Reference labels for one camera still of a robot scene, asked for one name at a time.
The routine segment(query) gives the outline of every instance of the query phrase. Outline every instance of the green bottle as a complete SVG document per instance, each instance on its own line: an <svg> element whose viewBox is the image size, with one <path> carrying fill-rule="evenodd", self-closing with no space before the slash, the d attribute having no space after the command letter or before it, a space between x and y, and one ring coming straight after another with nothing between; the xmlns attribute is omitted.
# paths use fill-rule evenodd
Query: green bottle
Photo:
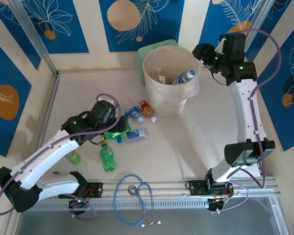
<svg viewBox="0 0 294 235"><path fill-rule="evenodd" d="M104 137L101 137L101 150L100 156L103 163L103 169L105 172L113 171L117 168L117 164L114 161L112 149L108 146L107 141L104 140Z"/></svg>
<svg viewBox="0 0 294 235"><path fill-rule="evenodd" d="M107 140L114 140L117 137L121 137L123 136L126 132L131 131L131 128L129 126L127 126L127 129L124 130L123 132L106 132L106 134L104 134L106 136Z"/></svg>
<svg viewBox="0 0 294 235"><path fill-rule="evenodd" d="M79 165L82 162L82 158L75 150L69 152L65 157L74 165Z"/></svg>

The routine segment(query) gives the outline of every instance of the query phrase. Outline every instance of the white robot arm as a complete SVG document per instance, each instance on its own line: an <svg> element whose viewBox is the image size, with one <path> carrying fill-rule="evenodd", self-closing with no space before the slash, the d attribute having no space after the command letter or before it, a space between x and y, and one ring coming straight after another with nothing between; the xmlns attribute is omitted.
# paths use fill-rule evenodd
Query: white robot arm
<svg viewBox="0 0 294 235"><path fill-rule="evenodd" d="M254 63L245 62L245 40L243 33L227 33L220 36L216 48L209 44L199 44L193 50L194 57L201 60L212 75L221 72L225 77L234 100L238 137L237 143L225 146L224 159L207 172L205 180L189 181L191 195L218 193L228 187L228 176L234 170L260 162L258 137L264 157L275 149L274 141L267 140L263 129L257 94L251 95L257 86L257 74Z"/></svg>
<svg viewBox="0 0 294 235"><path fill-rule="evenodd" d="M66 154L77 149L84 142L91 141L95 136L103 134L104 130L109 129L116 122L118 124L111 129L112 132L122 132L127 128L127 118L124 116L120 119L115 118L114 105L105 100L98 101L91 111L70 117L50 141L25 161L12 169L2 167L0 186L3 188L8 181L11 181L4 193L16 211L24 212L36 202L48 197L66 193L80 197L85 193L88 182L77 171L47 181L42 180L41 177Z"/></svg>

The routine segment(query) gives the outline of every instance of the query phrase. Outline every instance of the juice bottle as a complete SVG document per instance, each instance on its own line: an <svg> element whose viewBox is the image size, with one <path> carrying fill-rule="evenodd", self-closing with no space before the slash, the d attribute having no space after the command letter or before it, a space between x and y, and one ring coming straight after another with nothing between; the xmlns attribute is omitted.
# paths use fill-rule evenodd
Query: juice bottle
<svg viewBox="0 0 294 235"><path fill-rule="evenodd" d="M74 165L79 165L82 162L81 156L75 150L69 152L65 157Z"/></svg>
<svg viewBox="0 0 294 235"><path fill-rule="evenodd" d="M138 107L142 110L145 117L150 118L152 122L157 121L155 111L150 107L146 101L139 102Z"/></svg>

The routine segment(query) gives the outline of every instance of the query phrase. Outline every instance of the white trash bin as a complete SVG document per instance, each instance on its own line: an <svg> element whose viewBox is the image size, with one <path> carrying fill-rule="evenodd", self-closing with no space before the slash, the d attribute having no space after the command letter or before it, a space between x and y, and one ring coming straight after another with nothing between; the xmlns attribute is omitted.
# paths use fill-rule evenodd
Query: white trash bin
<svg viewBox="0 0 294 235"><path fill-rule="evenodd" d="M195 77L189 82L177 85L165 85L155 81L156 70L168 80L176 79L181 73L193 70ZM143 61L146 92L149 104L156 114L172 117L180 113L187 98L199 92L199 73L201 62L183 47L164 46L152 50Z"/></svg>

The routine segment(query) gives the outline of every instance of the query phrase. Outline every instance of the water bottle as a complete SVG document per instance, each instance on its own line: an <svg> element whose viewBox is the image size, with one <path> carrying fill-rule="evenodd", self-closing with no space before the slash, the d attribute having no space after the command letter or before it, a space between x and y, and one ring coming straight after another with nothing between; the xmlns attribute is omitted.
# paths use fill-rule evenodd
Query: water bottle
<svg viewBox="0 0 294 235"><path fill-rule="evenodd" d="M147 128L141 128L126 133L126 141L135 142L148 138Z"/></svg>
<svg viewBox="0 0 294 235"><path fill-rule="evenodd" d="M140 124L144 122L142 111L136 106L131 99L126 99L125 104L127 105L128 114L133 120L137 120Z"/></svg>
<svg viewBox="0 0 294 235"><path fill-rule="evenodd" d="M181 75L179 75L172 83L171 85L175 84L181 84L184 82L188 82L195 76L195 72L193 70L188 71L188 72L183 72Z"/></svg>

